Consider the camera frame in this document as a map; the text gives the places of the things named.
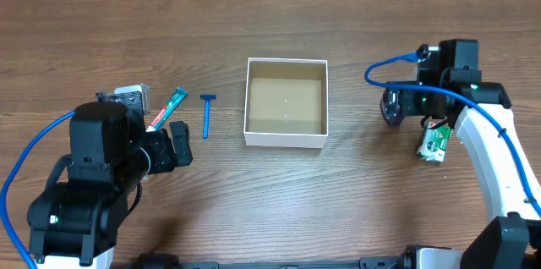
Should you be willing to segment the blue disposable razor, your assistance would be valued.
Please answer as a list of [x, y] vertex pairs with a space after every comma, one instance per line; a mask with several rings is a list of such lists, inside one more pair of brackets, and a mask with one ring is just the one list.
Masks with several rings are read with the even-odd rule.
[[216, 95], [201, 94], [199, 98], [205, 102], [202, 136], [204, 139], [207, 139], [209, 135], [209, 128], [210, 128], [210, 102], [216, 99]]

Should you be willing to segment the clear hand wash bottle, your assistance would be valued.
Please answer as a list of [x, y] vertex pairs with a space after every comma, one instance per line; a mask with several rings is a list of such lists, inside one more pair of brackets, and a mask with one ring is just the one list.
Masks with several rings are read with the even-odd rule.
[[399, 126], [404, 119], [398, 100], [389, 98], [386, 94], [381, 97], [380, 112], [384, 121], [391, 127]]

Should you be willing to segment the green Dettol soap bar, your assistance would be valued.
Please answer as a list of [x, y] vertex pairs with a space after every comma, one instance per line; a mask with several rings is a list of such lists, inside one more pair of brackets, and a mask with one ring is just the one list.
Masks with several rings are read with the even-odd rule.
[[426, 124], [417, 155], [427, 162], [441, 163], [445, 160], [452, 129], [446, 124], [435, 129], [435, 125], [432, 121]]

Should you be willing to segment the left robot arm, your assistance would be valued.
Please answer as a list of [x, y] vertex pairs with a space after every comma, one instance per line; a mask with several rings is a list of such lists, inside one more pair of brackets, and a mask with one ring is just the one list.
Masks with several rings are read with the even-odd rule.
[[137, 206], [149, 174], [192, 160], [189, 127], [147, 131], [140, 113], [119, 102], [89, 102], [69, 123], [70, 154], [50, 173], [27, 212], [29, 251], [40, 268], [108, 268], [117, 232]]

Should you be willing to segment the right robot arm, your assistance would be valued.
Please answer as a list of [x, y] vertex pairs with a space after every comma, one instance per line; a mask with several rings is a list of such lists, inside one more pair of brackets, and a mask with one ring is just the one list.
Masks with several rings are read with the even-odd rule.
[[430, 133], [447, 127], [467, 150], [487, 210], [487, 226], [464, 250], [413, 245], [396, 268], [538, 268], [540, 184], [514, 125], [511, 100], [500, 83], [484, 82], [478, 42], [451, 39], [392, 59], [418, 66], [413, 81], [381, 82], [383, 119], [432, 118]]

